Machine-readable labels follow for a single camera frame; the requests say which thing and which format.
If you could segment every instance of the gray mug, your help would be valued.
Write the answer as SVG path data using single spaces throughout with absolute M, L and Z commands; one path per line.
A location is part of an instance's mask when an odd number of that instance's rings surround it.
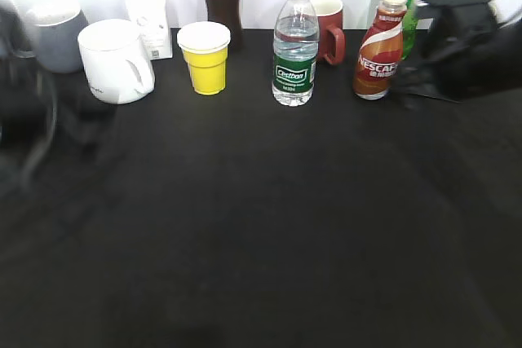
M 76 2 L 54 2 L 32 7 L 24 25 L 36 59 L 53 73 L 82 69 L 78 34 L 88 25 Z

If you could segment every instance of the red label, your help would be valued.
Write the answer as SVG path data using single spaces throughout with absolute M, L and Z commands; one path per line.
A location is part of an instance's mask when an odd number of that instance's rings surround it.
M 359 50 L 354 84 L 358 94 L 375 95 L 387 89 L 387 79 L 395 75 L 402 56 L 404 15 L 378 11 Z

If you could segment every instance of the water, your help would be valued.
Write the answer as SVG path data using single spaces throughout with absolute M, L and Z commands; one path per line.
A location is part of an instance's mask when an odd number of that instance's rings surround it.
M 285 60 L 315 59 L 319 50 L 319 26 L 313 19 L 303 17 L 295 26 L 295 18 L 287 17 L 277 23 L 274 32 L 274 53 Z M 312 97 L 313 88 L 304 93 L 287 93 L 272 84 L 274 98 L 286 106 L 305 104 Z

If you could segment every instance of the white mug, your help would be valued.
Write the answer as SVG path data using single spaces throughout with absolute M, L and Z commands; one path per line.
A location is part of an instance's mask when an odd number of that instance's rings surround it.
M 154 90 L 154 71 L 139 31 L 129 20 L 101 20 L 78 35 L 92 94 L 108 104 L 128 104 Z

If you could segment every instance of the bottle neck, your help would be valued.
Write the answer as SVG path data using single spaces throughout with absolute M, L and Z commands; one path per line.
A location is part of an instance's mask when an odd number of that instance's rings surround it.
M 407 10 L 408 7 L 405 4 L 398 6 L 381 1 L 375 16 L 374 27 L 382 31 L 395 28 L 402 23 Z

